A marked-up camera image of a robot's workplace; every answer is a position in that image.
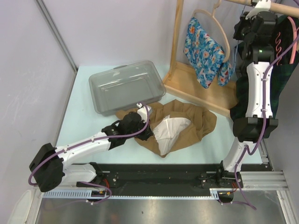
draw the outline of floral fabric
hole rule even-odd
[[[222,46],[206,33],[195,17],[188,26],[184,54],[195,69],[198,81],[206,89],[215,76],[218,85],[224,86],[233,74],[229,61],[222,63],[225,58]]]

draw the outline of wooden hanger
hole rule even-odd
[[[230,46],[229,46],[229,43],[228,43],[228,38],[226,37],[226,34],[225,34],[225,32],[224,32],[222,26],[220,25],[220,23],[218,22],[218,20],[216,20],[216,18],[215,18],[215,11],[216,11],[216,8],[218,8],[218,7],[220,6],[221,2],[222,2],[222,0],[218,0],[218,2],[214,4],[212,14],[209,13],[208,11],[206,11],[206,10],[203,10],[203,9],[196,9],[196,10],[194,10],[192,17],[194,17],[196,13],[203,13],[203,14],[206,14],[206,15],[208,15],[208,16],[209,16],[209,17],[216,23],[216,25],[219,27],[219,29],[220,29],[220,31],[221,31],[221,33],[222,33],[222,37],[223,37],[224,42],[225,42],[225,47],[226,47],[226,52],[225,52],[226,55],[225,55],[225,58],[223,59],[223,63],[225,63],[225,62],[227,62],[228,59],[229,59],[229,55],[230,55]]]

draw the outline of white table surface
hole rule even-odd
[[[117,120],[115,115],[104,117],[95,112],[88,83],[88,78],[91,75],[110,70],[113,67],[114,66],[80,66],[58,137],[58,146],[67,145],[90,137]],[[168,69],[169,66],[157,67],[161,77],[166,75]],[[168,93],[161,99],[160,103],[166,104],[174,99],[187,103],[187,101]],[[172,152],[165,158],[161,158],[148,149],[138,145],[134,139],[129,139],[120,147],[80,158],[77,162],[112,164],[220,163],[221,160],[227,156],[234,141],[232,133],[233,122],[231,119],[222,115],[216,114],[216,116],[216,128],[212,133],[205,136],[201,142],[188,148]],[[261,164],[262,160],[259,151],[257,150],[253,156],[247,156],[244,163]]]

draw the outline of gray plastic container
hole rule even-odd
[[[109,116],[118,110],[128,110],[143,101],[159,101],[166,89],[153,64],[144,61],[123,65],[89,77],[89,86],[97,113]]]

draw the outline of tan fabric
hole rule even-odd
[[[172,146],[170,152],[191,146],[199,141],[207,134],[211,133],[216,126],[217,117],[208,109],[193,104],[185,104],[178,100],[173,100],[165,105],[161,103],[149,104],[153,112],[150,115],[150,128],[154,128],[168,115],[170,118],[187,118],[191,124],[180,132],[177,141]],[[118,111],[116,116],[123,119],[129,112],[137,112],[137,108],[128,111]],[[150,151],[160,154],[159,145],[154,136],[151,136],[147,141],[142,141],[135,138],[139,145],[146,147]]]

